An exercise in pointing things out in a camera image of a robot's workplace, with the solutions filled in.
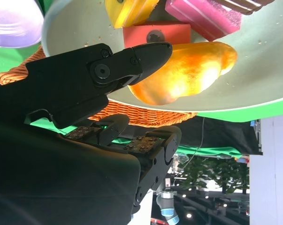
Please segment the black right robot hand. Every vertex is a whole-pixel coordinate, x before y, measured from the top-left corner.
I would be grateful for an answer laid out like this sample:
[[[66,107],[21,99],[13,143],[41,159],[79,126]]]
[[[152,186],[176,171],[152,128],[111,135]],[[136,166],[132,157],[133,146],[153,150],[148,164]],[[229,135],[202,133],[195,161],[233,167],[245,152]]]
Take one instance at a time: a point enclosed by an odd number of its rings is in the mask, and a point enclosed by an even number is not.
[[[0,225],[128,224],[165,178],[181,130],[164,126],[116,148],[128,116],[85,120],[171,54],[163,42],[118,53],[97,44],[29,62],[25,79],[0,86]]]

